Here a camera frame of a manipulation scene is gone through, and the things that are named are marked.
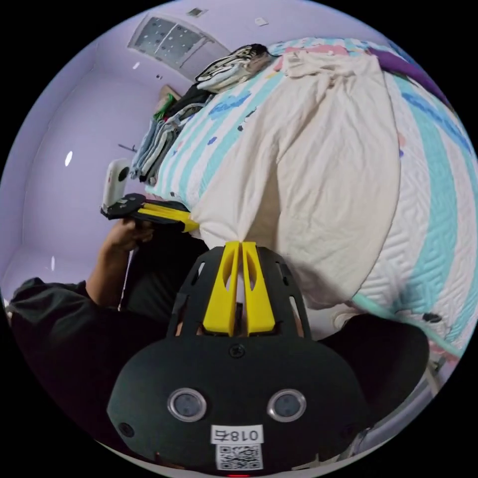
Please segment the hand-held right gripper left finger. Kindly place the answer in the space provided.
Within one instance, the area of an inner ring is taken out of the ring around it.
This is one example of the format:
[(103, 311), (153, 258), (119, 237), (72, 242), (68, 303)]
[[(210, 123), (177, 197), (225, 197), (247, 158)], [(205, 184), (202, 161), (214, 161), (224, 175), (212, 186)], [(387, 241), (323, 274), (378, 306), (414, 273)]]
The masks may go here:
[(223, 248), (216, 247), (215, 250), (222, 254), (204, 315), (203, 328), (211, 334), (233, 335), (236, 321), (239, 242), (231, 241)]

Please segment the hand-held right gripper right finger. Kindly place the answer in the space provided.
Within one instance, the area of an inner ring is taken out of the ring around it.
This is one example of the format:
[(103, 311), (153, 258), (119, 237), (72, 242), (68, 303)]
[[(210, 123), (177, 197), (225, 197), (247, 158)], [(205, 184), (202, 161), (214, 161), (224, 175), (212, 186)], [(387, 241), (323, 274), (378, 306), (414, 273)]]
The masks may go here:
[(246, 334), (258, 335), (271, 333), (275, 327), (275, 319), (256, 243), (242, 243), (242, 265)]

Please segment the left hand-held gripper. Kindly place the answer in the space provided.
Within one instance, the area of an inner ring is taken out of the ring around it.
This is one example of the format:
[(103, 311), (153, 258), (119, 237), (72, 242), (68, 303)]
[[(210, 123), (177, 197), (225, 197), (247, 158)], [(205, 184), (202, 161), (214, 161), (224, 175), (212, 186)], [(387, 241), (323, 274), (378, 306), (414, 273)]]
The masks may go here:
[(151, 223), (155, 229), (165, 228), (180, 233), (189, 233), (200, 227), (183, 204), (150, 200), (138, 193), (127, 194), (114, 204), (102, 207), (101, 214), (108, 220), (131, 218)]

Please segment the person's left hand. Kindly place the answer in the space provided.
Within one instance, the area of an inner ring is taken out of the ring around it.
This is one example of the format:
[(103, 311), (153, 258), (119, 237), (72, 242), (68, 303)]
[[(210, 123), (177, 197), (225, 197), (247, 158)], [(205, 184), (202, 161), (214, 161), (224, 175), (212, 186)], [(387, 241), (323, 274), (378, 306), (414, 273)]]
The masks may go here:
[(150, 241), (154, 229), (151, 222), (135, 219), (120, 219), (115, 222), (108, 233), (100, 251), (110, 252), (131, 252), (137, 246)]

